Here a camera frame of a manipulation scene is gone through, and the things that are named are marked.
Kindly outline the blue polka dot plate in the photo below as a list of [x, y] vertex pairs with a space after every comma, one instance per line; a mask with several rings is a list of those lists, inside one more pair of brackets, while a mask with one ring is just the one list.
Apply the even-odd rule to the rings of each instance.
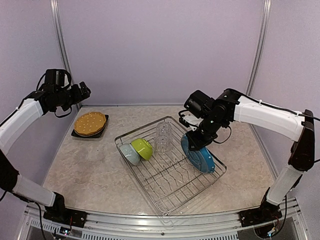
[[190, 150], [189, 140], [184, 134], [180, 140], [181, 148], [188, 159], [188, 161], [201, 173], [210, 174], [215, 171], [214, 157], [210, 151], [203, 147], [200, 150]]

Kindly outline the yellow polka dot plate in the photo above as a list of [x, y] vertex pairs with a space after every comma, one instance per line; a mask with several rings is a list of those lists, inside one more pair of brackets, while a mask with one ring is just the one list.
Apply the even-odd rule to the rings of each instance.
[[103, 129], [107, 123], [106, 116], [98, 111], [80, 116], [74, 123], [74, 130], [81, 136], [91, 136]]

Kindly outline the black floral square plate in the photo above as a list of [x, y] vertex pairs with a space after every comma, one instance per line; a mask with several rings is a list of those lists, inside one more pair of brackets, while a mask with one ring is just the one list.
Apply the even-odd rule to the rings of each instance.
[[108, 122], [109, 122], [109, 115], [105, 114], [104, 116], [106, 118], [106, 123], [104, 124], [103, 128], [99, 132], [92, 134], [92, 135], [80, 135], [75, 130], [73, 130], [71, 133], [71, 136], [76, 137], [76, 138], [81, 138], [81, 139], [98, 139], [98, 138], [100, 138], [102, 136], [102, 134], [104, 133], [105, 128], [107, 127]]

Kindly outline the light teal round plate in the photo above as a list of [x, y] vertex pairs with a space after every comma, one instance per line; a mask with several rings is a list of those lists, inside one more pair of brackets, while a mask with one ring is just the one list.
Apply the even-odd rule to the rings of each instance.
[[97, 133], [91, 134], [91, 135], [81, 135], [78, 134], [75, 130], [72, 131], [71, 135], [73, 137], [77, 137], [77, 138], [99, 138], [102, 133], [104, 132], [105, 128], [107, 126], [107, 122], [104, 124], [103, 128], [101, 130], [99, 130]]

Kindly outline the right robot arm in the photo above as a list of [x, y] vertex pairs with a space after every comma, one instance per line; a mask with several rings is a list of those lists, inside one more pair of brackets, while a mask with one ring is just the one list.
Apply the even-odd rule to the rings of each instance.
[[213, 154], [207, 146], [215, 142], [220, 128], [228, 128], [231, 122], [255, 125], [278, 134], [293, 142], [288, 164], [274, 184], [265, 193], [262, 206], [256, 210], [256, 218], [266, 222], [275, 212], [287, 193], [310, 170], [315, 160], [316, 118], [310, 110], [293, 111], [251, 98], [235, 89], [227, 88], [214, 99], [200, 90], [193, 92], [184, 103], [189, 113], [179, 113], [179, 121], [191, 130], [181, 138], [181, 148], [187, 159], [202, 173], [214, 169]]

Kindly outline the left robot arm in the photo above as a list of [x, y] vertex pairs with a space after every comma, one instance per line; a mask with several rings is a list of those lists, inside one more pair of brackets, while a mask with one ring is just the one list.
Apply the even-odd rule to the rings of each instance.
[[33, 91], [0, 125], [0, 188], [29, 201], [51, 207], [50, 214], [61, 223], [70, 218], [69, 209], [61, 203], [55, 203], [56, 193], [20, 175], [8, 160], [7, 154], [28, 127], [47, 112], [53, 112], [58, 107], [66, 111], [90, 95], [91, 90], [84, 82], [71, 87]]

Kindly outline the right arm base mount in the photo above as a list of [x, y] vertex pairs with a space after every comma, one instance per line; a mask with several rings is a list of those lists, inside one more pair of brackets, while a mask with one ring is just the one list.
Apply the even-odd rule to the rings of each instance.
[[279, 204], [274, 205], [267, 202], [267, 193], [269, 190], [270, 188], [268, 188], [264, 194], [259, 207], [242, 210], [238, 213], [243, 228], [278, 220], [283, 216]]

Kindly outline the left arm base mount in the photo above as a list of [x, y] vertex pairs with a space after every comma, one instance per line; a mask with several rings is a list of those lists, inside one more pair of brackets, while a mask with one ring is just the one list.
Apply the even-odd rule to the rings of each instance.
[[55, 199], [52, 206], [45, 206], [44, 219], [71, 227], [84, 228], [88, 213], [82, 210], [67, 208], [65, 198], [54, 192]]

